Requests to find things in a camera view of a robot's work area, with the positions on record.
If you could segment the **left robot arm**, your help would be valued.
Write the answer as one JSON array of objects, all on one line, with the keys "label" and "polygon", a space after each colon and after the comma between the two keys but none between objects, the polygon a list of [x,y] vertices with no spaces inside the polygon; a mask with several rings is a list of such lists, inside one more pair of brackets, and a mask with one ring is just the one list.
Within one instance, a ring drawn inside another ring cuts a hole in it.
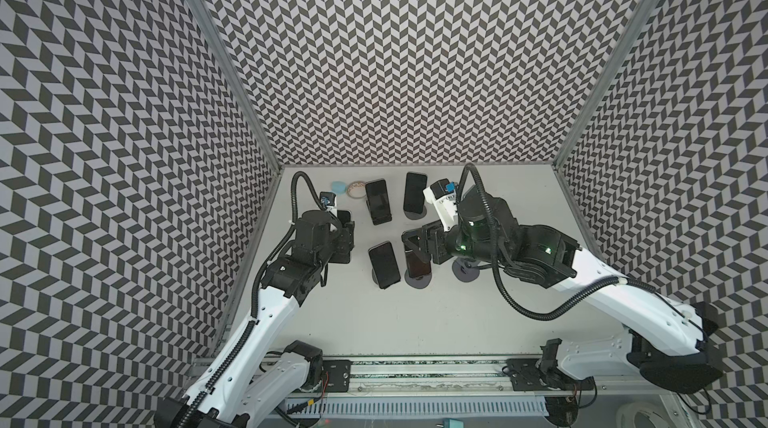
[{"label": "left robot arm", "polygon": [[346,210],[310,210],[294,228],[289,253],[272,262],[256,283],[250,315],[181,399],[159,402],[155,426],[257,427],[291,393],[322,386],[323,352],[301,341],[289,344],[266,372],[260,368],[328,266],[350,262],[355,223]]}]

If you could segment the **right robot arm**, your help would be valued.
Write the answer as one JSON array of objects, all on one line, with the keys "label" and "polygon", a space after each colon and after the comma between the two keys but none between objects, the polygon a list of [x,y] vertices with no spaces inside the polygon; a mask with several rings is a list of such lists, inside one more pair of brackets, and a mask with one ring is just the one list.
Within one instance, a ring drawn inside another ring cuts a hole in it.
[{"label": "right robot arm", "polygon": [[437,221],[402,240],[423,262],[453,261],[464,282],[489,271],[502,298],[520,315],[549,322],[586,303],[620,323],[618,332],[589,342],[548,340],[528,372],[550,389],[575,388],[602,376],[638,375],[656,387],[695,394],[724,374],[712,342],[716,310],[661,295],[627,277],[546,225],[521,225],[505,200],[479,186],[461,191],[446,179],[422,192]]}]

